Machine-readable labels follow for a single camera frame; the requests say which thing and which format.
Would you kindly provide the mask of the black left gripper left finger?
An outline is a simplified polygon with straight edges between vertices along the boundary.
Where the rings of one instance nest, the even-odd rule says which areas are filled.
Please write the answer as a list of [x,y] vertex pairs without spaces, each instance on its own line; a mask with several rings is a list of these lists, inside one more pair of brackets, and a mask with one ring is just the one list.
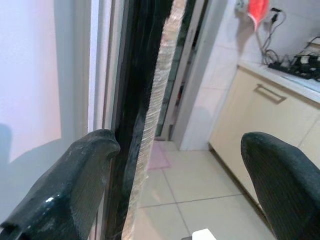
[[0,240],[88,240],[119,152],[107,129],[72,143],[0,224]]

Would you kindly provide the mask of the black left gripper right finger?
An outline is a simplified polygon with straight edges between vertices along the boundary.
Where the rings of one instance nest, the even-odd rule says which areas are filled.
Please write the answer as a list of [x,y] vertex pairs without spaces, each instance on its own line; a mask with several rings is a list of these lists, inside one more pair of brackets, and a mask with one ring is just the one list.
[[241,138],[241,156],[277,240],[320,240],[320,169],[264,132]]

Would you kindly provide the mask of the dark grey steel fridge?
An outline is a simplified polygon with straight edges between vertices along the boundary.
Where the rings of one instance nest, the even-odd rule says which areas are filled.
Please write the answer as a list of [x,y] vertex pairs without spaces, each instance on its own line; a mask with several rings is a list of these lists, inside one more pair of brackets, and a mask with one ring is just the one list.
[[116,127],[74,141],[0,223],[0,240],[87,240],[101,200],[106,237],[120,240],[173,0],[125,0],[124,8]]

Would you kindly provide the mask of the pink floor mat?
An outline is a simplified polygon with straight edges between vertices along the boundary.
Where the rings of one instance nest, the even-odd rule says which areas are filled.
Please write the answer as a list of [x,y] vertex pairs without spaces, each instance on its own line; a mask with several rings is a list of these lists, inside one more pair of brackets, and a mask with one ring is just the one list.
[[175,150],[176,147],[172,141],[154,141],[147,169],[151,171],[170,168],[171,163],[166,156],[166,152]]

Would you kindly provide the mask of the black power strip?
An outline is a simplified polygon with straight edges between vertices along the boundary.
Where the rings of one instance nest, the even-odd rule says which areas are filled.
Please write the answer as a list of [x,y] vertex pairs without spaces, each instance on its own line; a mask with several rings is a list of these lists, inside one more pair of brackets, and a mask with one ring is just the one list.
[[320,56],[317,55],[296,55],[291,61],[274,62],[267,67],[305,80],[320,82]]

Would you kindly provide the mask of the red hanging cloth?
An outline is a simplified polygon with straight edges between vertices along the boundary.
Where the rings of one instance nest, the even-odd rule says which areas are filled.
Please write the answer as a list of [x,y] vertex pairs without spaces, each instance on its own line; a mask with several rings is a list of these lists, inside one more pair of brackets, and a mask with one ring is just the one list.
[[254,32],[257,32],[260,24],[269,12],[270,0],[248,0],[247,15],[253,22]]

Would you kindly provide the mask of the white door frame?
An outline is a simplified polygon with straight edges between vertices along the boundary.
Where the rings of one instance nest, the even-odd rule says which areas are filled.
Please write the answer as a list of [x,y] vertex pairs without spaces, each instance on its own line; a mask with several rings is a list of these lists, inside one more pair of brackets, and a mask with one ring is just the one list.
[[191,136],[189,133],[189,124],[192,121],[192,111],[227,3],[228,0],[208,0],[194,54],[188,70],[183,75],[186,80],[186,86],[182,92],[177,119],[172,129],[171,136],[171,140],[180,151],[186,151],[188,149],[188,139],[195,139],[195,137]]

